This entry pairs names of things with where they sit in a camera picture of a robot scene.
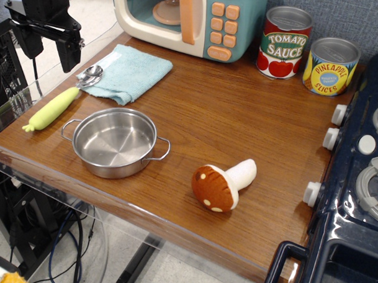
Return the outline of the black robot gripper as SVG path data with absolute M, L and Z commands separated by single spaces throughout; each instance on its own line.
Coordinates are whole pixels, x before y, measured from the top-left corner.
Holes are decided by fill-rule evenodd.
M 81 62 L 84 40 L 80 24 L 68 12 L 71 0 L 8 0 L 13 34 L 25 53 L 33 59 L 43 51 L 42 38 L 56 41 L 62 70 L 70 72 Z

